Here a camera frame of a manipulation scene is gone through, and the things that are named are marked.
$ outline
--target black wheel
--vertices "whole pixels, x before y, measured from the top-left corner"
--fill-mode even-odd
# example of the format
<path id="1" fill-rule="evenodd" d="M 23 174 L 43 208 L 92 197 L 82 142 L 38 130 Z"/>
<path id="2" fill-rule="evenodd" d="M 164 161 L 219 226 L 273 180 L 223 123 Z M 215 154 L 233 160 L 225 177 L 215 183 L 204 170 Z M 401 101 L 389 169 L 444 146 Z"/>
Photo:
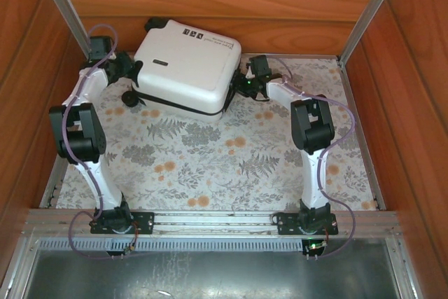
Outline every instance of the black wheel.
<path id="1" fill-rule="evenodd" d="M 139 97 L 133 91 L 127 91 L 123 93 L 123 95 L 121 95 L 121 100 L 126 104 L 126 106 L 130 108 L 137 106 L 137 104 L 139 103 Z"/>

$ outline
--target metal floor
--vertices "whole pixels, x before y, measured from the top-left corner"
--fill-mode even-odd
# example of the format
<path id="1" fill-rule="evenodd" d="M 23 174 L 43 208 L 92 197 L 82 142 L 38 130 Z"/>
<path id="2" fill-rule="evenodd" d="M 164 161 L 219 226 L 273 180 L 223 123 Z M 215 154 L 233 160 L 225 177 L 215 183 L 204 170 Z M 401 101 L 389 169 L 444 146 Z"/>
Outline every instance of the metal floor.
<path id="1" fill-rule="evenodd" d="M 341 240 L 333 240 L 335 249 Z M 94 261 L 39 251 L 26 298 L 399 298 L 384 239 L 357 239 L 340 255 L 298 252 L 151 252 Z"/>

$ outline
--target small wheel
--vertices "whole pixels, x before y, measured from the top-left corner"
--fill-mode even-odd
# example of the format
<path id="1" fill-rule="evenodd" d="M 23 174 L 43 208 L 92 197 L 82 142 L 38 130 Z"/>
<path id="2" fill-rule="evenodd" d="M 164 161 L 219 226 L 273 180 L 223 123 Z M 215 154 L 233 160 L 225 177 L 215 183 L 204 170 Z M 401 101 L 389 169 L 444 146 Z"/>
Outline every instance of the small wheel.
<path id="1" fill-rule="evenodd" d="M 139 103 L 139 97 L 133 91 L 124 92 L 123 95 L 121 95 L 121 100 L 126 104 L 126 106 L 130 108 L 137 106 L 137 104 Z"/>

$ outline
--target white leg segment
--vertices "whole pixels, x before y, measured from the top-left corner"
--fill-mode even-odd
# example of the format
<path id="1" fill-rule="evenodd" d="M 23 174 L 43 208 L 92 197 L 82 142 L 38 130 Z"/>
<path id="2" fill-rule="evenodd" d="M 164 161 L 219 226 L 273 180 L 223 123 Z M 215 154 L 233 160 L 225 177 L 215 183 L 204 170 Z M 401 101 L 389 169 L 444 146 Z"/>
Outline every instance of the white leg segment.
<path id="1" fill-rule="evenodd" d="M 317 183 L 317 164 L 319 163 L 319 156 L 322 150 L 314 151 L 313 155 L 308 154 L 305 151 L 300 151 L 303 161 L 303 194 L 302 201 L 308 208 L 319 208 L 326 205 L 328 199 L 323 196 L 319 190 L 319 185 Z M 326 166 L 327 166 L 326 153 L 322 158 L 321 164 L 321 183 L 323 190 L 326 189 Z"/>
<path id="2" fill-rule="evenodd" d="M 99 190 L 103 195 L 103 210 L 119 207 L 121 204 L 121 191 L 118 189 L 117 185 L 115 185 L 115 182 L 113 182 L 111 171 L 104 160 L 104 155 L 99 156 L 97 163 L 86 162 L 85 164 L 92 171 L 95 180 L 98 182 Z M 81 172 L 84 179 L 89 184 L 89 187 L 93 192 L 95 202 L 97 203 L 97 208 L 99 209 L 98 193 L 92 179 L 88 176 L 87 170 L 81 165 L 75 165 L 75 167 L 79 170 L 79 172 Z"/>

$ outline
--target fern pattern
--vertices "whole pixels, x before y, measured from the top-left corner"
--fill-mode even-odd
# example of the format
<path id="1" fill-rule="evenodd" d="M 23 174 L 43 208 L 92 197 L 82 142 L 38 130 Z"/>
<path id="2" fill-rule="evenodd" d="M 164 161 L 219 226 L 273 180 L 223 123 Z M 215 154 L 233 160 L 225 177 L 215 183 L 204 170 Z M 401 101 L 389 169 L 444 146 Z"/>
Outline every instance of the fern pattern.
<path id="1" fill-rule="evenodd" d="M 346 104 L 336 61 L 284 61 L 293 72 L 291 83 Z M 288 75 L 277 61 L 269 65 L 274 73 Z M 292 141 L 287 108 L 236 95 L 223 117 L 207 124 L 151 104 L 126 107 L 121 95 L 131 84 L 120 79 L 95 105 L 107 140 L 104 160 L 131 208 L 298 210 L 303 163 Z M 340 137 L 350 120 L 337 106 L 330 110 Z M 357 138 L 351 137 L 331 150 L 326 167 L 328 193 L 354 210 L 364 210 L 372 201 L 360 151 Z M 75 167 L 68 168 L 59 195 L 57 207 L 95 207 L 93 193 Z M 337 204 L 332 208 L 340 209 Z"/>

